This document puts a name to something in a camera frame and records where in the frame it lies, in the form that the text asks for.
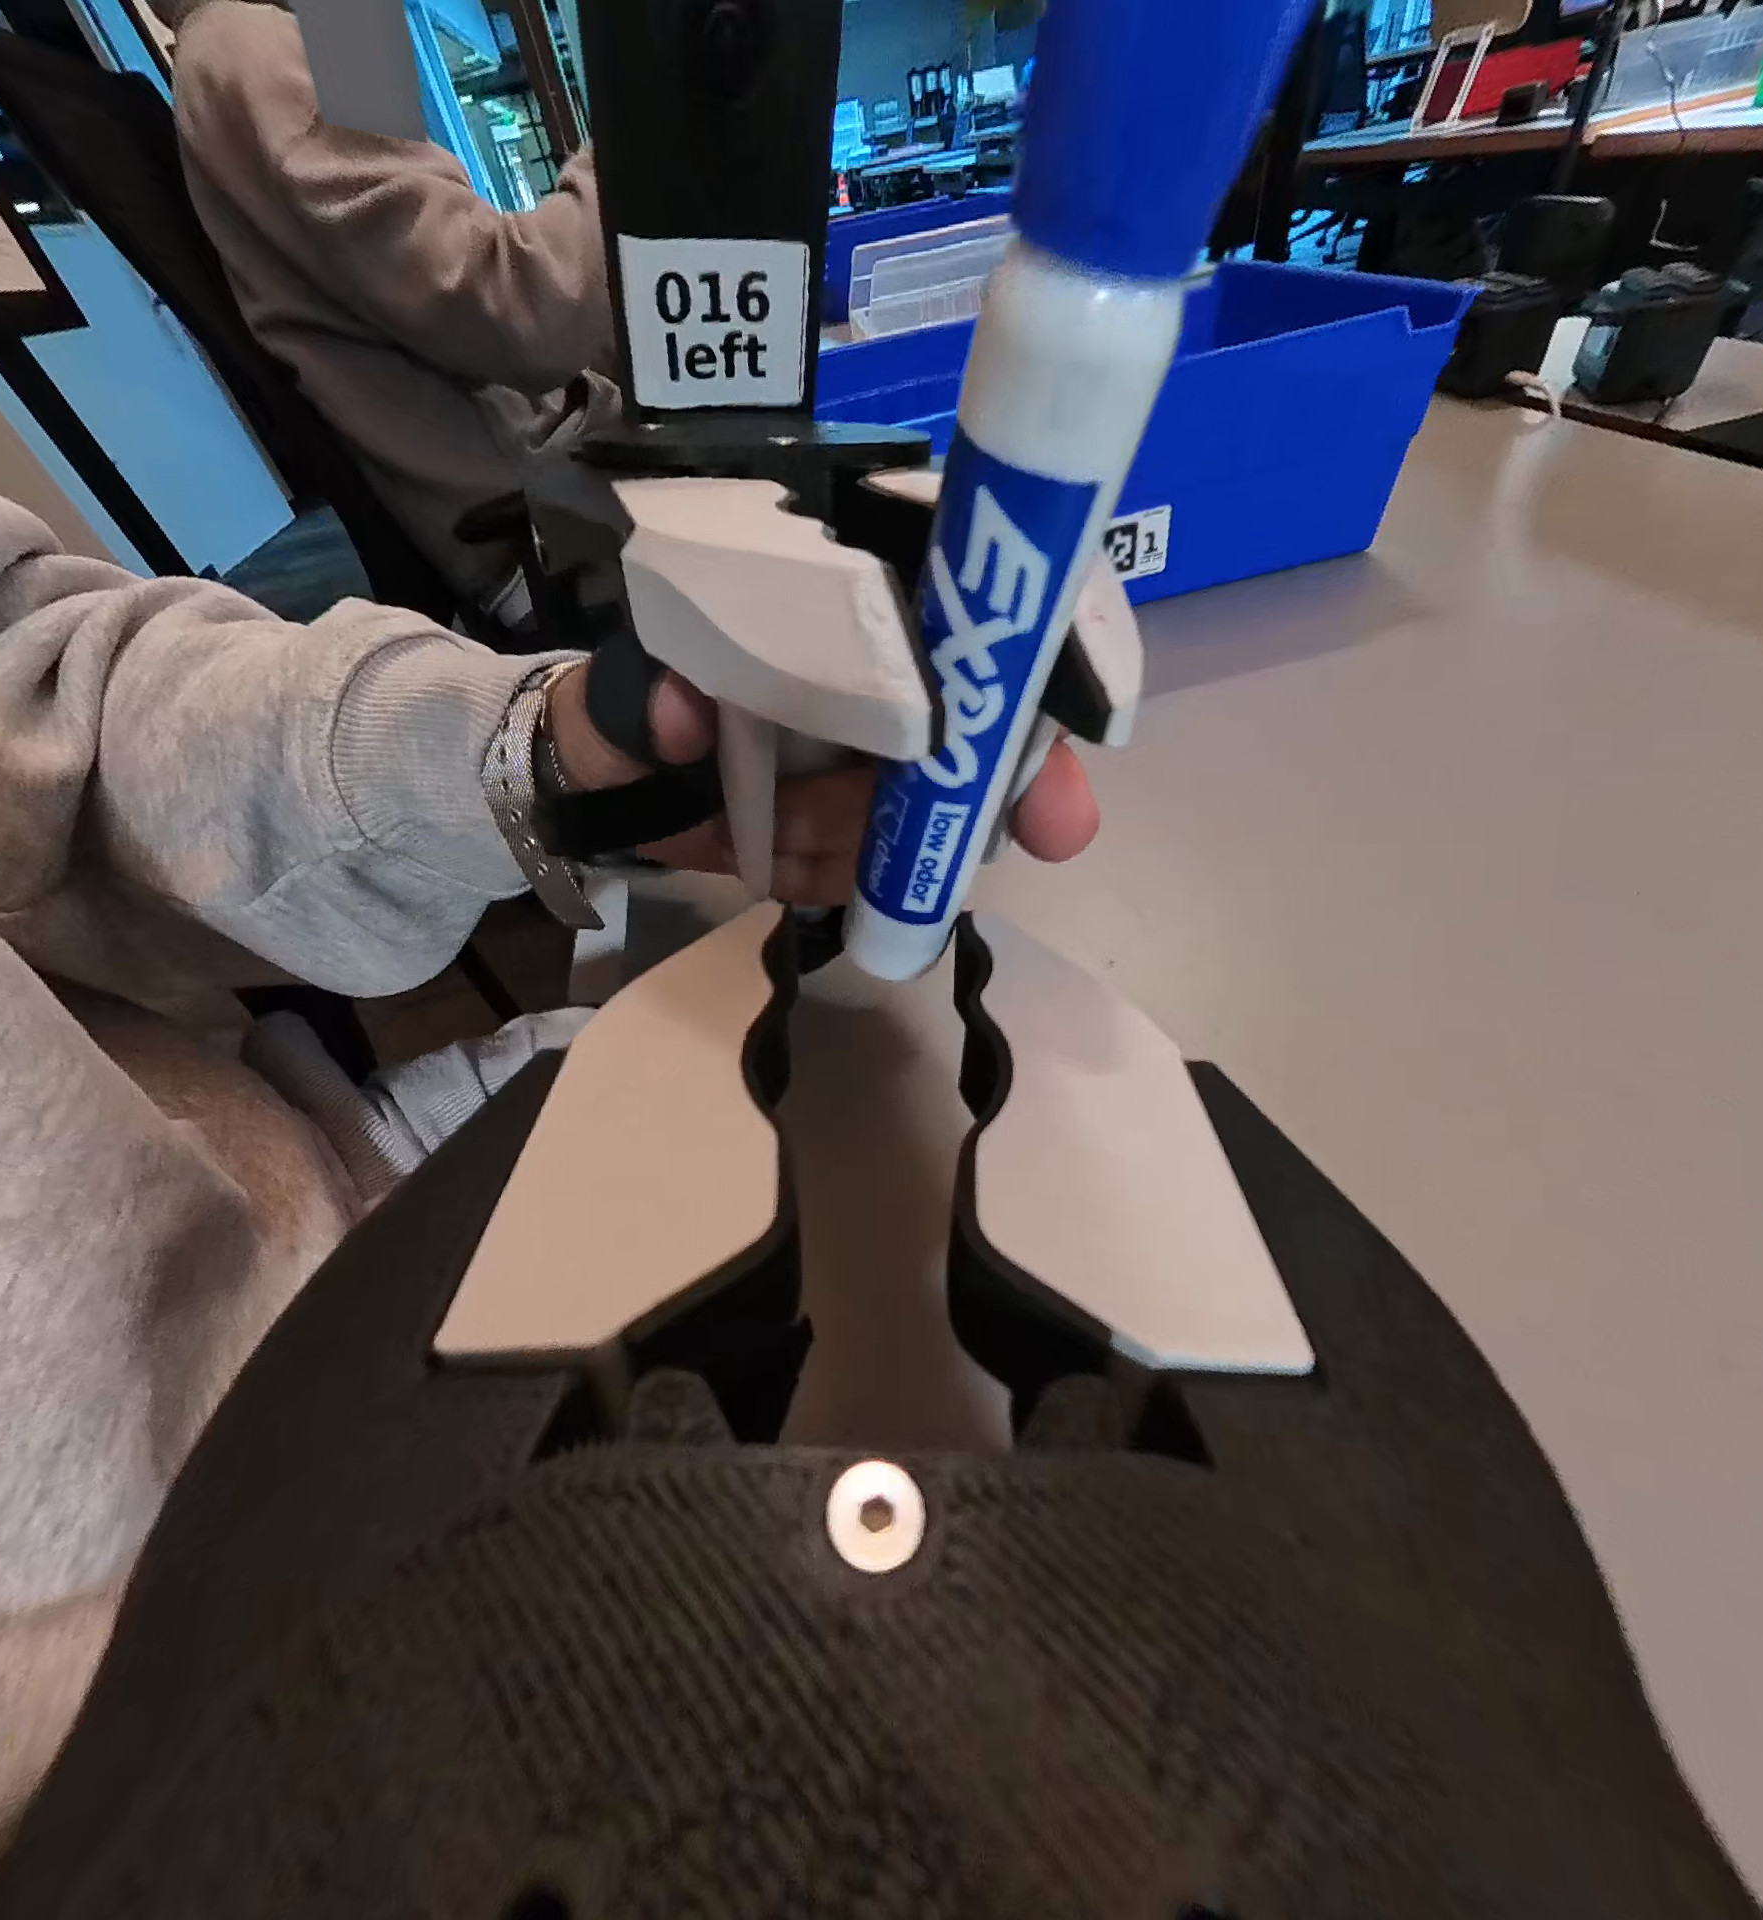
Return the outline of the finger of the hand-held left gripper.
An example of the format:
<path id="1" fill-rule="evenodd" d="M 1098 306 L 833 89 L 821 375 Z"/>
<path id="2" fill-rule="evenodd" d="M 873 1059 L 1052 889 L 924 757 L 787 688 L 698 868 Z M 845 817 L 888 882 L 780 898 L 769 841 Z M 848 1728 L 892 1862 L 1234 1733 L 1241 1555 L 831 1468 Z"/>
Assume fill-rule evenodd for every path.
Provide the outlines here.
<path id="1" fill-rule="evenodd" d="M 938 739 L 901 588 L 764 477 L 618 477 L 643 650 L 726 708 L 885 761 Z"/>
<path id="2" fill-rule="evenodd" d="M 1129 596 L 1081 596 L 1042 710 L 1062 731 L 1119 749 L 1143 699 L 1143 638 Z"/>

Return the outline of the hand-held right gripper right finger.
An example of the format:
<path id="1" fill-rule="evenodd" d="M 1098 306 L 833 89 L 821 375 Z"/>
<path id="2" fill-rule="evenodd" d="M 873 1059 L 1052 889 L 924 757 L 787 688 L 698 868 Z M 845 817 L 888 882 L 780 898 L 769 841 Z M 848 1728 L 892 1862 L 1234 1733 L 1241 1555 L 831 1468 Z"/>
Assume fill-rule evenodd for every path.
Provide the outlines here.
<path id="1" fill-rule="evenodd" d="M 1316 1353 L 1181 1046 L 999 913 L 952 943 L 964 1026 L 949 1319 L 1030 1418 L 1111 1379 L 1155 1419 L 1194 1379 L 1312 1379 Z"/>

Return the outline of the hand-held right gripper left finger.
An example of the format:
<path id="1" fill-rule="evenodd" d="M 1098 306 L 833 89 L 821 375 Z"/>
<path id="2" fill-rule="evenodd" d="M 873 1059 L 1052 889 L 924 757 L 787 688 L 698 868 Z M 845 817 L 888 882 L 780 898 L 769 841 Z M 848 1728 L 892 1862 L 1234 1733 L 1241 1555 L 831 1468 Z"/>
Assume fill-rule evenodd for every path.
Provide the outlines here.
<path id="1" fill-rule="evenodd" d="M 702 1378 L 771 1444 L 814 1331 L 776 1108 L 800 988 L 792 913 L 759 901 L 581 1026 L 532 1117 L 435 1353 L 556 1364 L 610 1416 L 656 1371 Z"/>

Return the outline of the blue whiteboard marker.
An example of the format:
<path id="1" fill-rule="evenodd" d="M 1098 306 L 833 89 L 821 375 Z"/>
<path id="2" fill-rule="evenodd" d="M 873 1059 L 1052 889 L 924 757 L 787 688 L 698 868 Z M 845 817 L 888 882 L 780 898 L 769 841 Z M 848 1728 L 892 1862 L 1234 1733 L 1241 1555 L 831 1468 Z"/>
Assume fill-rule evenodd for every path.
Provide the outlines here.
<path id="1" fill-rule="evenodd" d="M 1306 2 L 1054 2 L 1012 236 L 987 279 L 921 638 L 941 746 L 878 774 L 845 955 L 928 972 L 1012 805 L 1117 491 L 1174 362 L 1193 270 L 1273 108 Z"/>

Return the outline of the person's left forearm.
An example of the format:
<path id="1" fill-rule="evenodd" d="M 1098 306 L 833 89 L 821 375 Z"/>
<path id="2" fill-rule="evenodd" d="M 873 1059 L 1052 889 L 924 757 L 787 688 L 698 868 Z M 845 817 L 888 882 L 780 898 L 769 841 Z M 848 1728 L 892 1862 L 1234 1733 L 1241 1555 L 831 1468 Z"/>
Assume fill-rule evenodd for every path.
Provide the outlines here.
<path id="1" fill-rule="evenodd" d="M 530 889 L 502 824 L 577 661 L 141 580 L 0 494 L 0 942 L 156 1009 L 276 975 L 411 990 Z"/>

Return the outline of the person's left hand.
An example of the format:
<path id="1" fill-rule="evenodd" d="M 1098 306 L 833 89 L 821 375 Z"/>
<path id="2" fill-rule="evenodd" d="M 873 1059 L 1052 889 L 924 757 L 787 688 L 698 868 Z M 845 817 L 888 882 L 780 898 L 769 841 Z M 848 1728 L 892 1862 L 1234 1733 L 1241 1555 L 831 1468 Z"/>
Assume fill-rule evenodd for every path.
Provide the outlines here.
<path id="1" fill-rule="evenodd" d="M 614 789 L 643 780 L 649 765 L 599 731 L 587 711 L 585 665 L 560 673 L 547 692 L 547 735 L 565 780 L 577 789 Z M 670 765 L 702 761 L 716 744 L 719 708 L 677 671 L 648 703 L 651 749 Z M 778 780 L 772 817 L 772 899 L 792 905 L 843 905 L 853 894 L 857 853 L 868 824 L 875 768 L 856 761 L 837 771 Z M 1012 841 L 1039 860 L 1085 850 L 1099 829 L 1099 805 L 1075 749 L 1058 738 L 1012 811 Z M 672 871 L 739 878 L 723 818 L 646 842 L 637 859 Z"/>

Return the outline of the clear plastic trays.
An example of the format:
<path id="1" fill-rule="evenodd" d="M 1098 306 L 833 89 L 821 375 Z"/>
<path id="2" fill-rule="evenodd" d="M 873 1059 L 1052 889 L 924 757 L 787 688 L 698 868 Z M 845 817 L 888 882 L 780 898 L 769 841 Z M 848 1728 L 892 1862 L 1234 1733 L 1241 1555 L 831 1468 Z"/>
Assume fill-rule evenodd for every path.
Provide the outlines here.
<path id="1" fill-rule="evenodd" d="M 875 237 L 852 248 L 848 332 L 892 338 L 972 321 L 1012 239 L 1006 214 Z"/>

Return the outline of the blue plastic bin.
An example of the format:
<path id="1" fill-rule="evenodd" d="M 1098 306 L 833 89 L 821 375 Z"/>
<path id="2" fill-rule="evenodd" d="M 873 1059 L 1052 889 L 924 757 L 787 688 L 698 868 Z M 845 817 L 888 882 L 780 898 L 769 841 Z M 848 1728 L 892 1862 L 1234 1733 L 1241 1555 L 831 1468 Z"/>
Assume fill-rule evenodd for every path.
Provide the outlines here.
<path id="1" fill-rule="evenodd" d="M 1472 300 L 1249 258 L 1193 282 L 1108 530 L 1131 603 L 1365 552 Z"/>

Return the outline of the black battery device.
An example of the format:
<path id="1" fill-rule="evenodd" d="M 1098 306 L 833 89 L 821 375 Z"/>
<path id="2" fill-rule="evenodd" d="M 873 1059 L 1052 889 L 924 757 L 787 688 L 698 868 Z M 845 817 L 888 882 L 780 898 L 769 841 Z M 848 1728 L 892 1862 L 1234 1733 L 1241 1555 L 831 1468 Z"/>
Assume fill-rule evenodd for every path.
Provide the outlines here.
<path id="1" fill-rule="evenodd" d="M 1468 285 L 1455 347 L 1437 392 L 1461 399 L 1506 397 L 1537 376 L 1563 315 L 1559 288 L 1542 276 L 1495 270 Z"/>
<path id="2" fill-rule="evenodd" d="M 1688 259 L 1628 269 L 1583 300 L 1587 330 L 1572 362 L 1574 389 L 1598 406 L 1680 397 L 1750 298 L 1746 280 Z"/>

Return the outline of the black office chair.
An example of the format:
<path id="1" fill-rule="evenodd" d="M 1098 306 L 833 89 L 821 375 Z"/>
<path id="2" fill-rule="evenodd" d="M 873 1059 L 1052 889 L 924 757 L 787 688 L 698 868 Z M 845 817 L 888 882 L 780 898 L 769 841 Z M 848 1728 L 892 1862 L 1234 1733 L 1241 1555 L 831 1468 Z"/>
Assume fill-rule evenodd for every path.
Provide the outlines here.
<path id="1" fill-rule="evenodd" d="M 173 110 L 139 74 L 107 70 L 0 27 L 0 110 L 66 197 L 186 326 L 297 508 L 329 506 L 384 603 L 517 651 L 413 546 L 293 373 L 245 322 L 181 176 Z"/>

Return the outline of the red plastic bin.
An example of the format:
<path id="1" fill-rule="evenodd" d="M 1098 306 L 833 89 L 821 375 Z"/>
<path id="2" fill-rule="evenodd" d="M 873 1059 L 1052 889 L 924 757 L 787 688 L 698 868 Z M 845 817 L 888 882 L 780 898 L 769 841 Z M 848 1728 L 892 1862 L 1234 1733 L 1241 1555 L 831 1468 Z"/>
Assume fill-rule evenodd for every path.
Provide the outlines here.
<path id="1" fill-rule="evenodd" d="M 1585 70 L 1585 37 L 1498 49 L 1483 61 L 1468 89 L 1463 119 L 1526 125 L 1566 97 Z"/>

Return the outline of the wooden workbench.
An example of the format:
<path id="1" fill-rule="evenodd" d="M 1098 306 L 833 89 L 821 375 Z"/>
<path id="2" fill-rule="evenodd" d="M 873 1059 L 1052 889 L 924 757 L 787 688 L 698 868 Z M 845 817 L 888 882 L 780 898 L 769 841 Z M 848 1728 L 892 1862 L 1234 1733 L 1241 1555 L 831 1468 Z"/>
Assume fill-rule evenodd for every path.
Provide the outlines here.
<path id="1" fill-rule="evenodd" d="M 1353 131 L 1303 144 L 1302 173 L 1352 171 L 1389 164 L 1434 164 L 1493 160 L 1514 154 L 1566 148 L 1568 119 L 1536 119 L 1501 126 L 1493 120 L 1398 131 Z M 1677 108 L 1633 108 L 1589 120 L 1582 135 L 1582 154 L 1593 161 L 1763 154 L 1763 108 L 1751 99 L 1711 95 L 1682 100 Z"/>

